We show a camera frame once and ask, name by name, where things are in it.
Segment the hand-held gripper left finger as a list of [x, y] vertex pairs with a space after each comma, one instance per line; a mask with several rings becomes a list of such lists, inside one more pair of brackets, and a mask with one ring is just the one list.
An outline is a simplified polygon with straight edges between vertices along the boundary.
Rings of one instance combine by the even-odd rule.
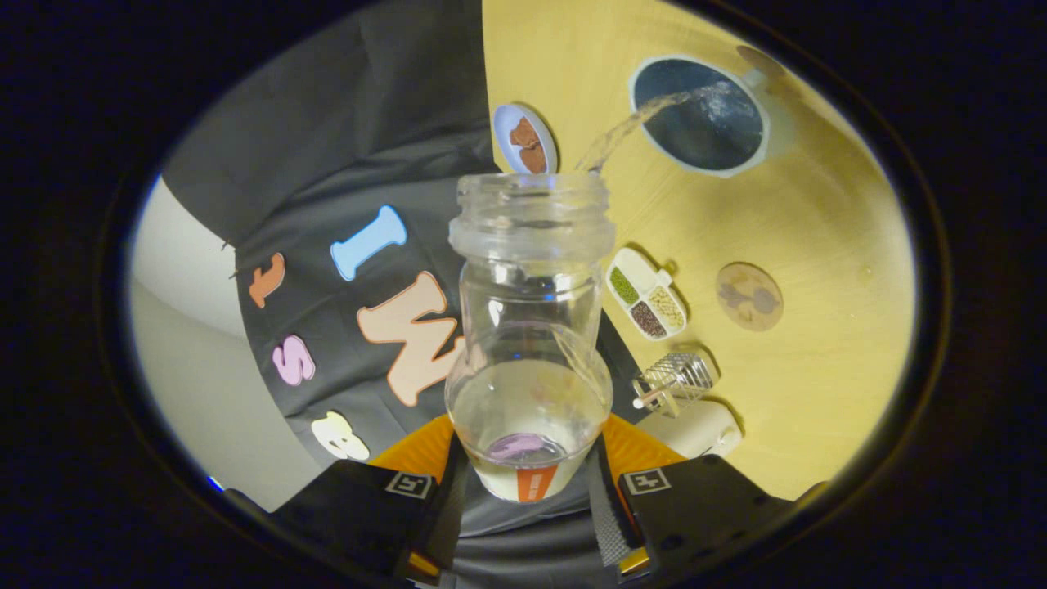
[[453, 566], [467, 452], [444, 415], [366, 465], [337, 460], [273, 512], [324, 556], [382, 577], [437, 582]]

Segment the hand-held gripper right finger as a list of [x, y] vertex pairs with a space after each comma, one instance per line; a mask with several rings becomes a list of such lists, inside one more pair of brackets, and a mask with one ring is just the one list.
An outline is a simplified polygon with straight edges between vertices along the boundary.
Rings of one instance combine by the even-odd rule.
[[666, 577], [743, 551], [793, 503], [722, 457], [684, 458], [610, 415], [587, 456], [591, 518], [614, 577]]

